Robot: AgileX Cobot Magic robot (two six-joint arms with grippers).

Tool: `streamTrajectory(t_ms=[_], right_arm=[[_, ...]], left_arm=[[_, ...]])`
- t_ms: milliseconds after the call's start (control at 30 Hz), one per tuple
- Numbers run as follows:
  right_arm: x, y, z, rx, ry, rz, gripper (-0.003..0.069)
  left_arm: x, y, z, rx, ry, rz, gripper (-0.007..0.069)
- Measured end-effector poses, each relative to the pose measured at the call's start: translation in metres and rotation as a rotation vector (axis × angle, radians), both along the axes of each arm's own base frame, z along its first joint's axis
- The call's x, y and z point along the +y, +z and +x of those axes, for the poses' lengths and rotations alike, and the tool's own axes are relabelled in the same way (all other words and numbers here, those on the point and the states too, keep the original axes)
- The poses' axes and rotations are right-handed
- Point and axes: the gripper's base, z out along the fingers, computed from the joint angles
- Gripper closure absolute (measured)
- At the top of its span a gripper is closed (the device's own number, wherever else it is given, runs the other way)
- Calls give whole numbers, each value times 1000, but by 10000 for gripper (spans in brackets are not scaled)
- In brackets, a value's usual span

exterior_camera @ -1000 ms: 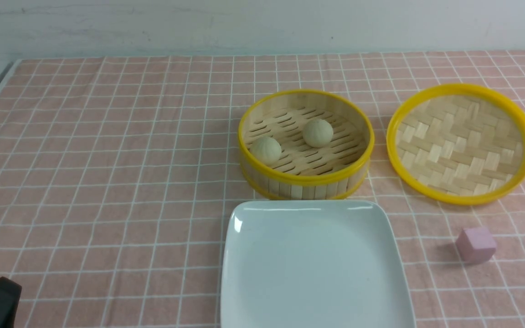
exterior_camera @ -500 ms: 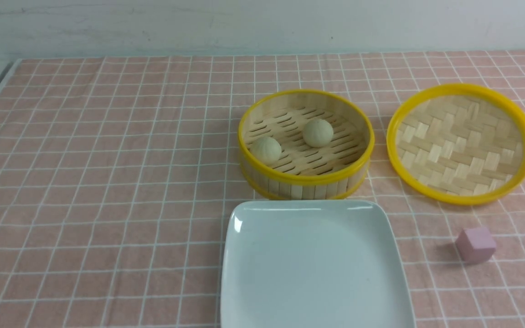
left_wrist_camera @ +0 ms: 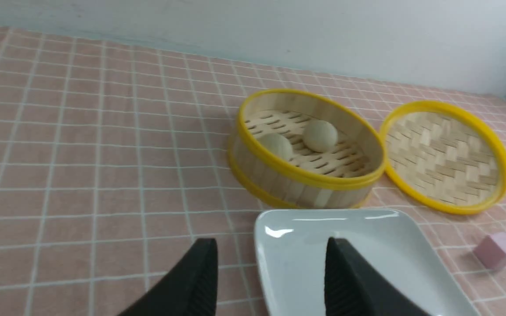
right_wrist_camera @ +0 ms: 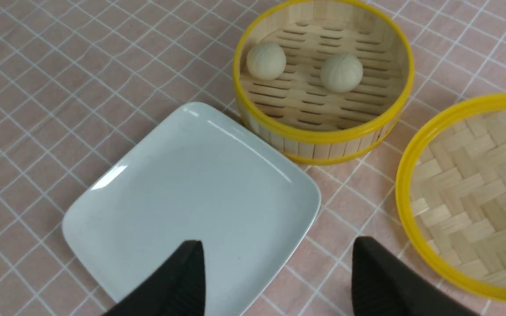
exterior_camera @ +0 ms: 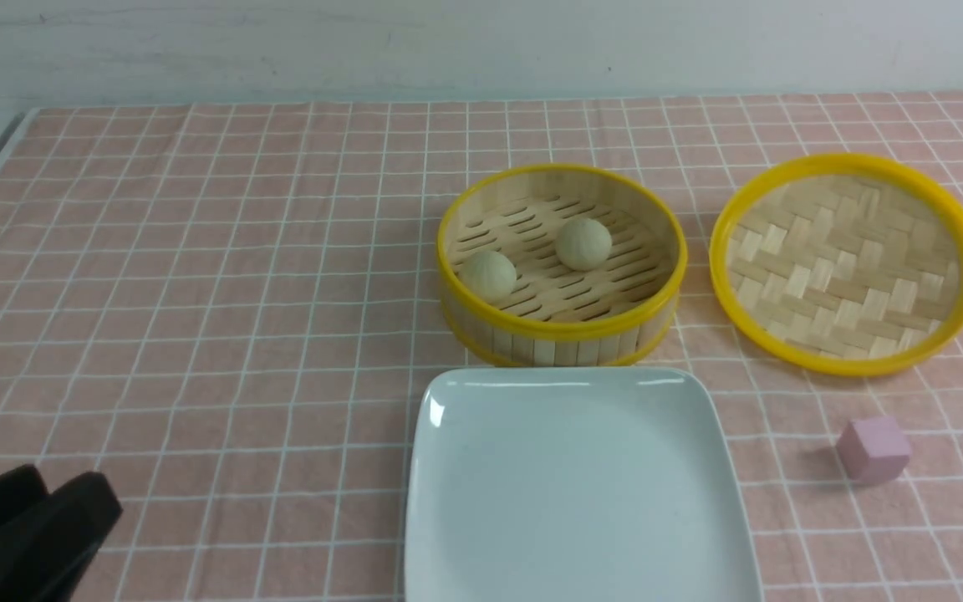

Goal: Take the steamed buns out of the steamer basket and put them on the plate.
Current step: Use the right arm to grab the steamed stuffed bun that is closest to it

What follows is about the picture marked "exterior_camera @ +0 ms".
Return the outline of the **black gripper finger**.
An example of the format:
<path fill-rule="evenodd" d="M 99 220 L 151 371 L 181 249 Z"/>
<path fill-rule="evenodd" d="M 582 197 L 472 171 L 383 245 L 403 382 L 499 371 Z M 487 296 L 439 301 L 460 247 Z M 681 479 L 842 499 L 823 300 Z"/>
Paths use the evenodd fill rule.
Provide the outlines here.
<path fill-rule="evenodd" d="M 69 601 L 122 513 L 100 472 L 49 489 L 0 527 L 0 601 Z"/>

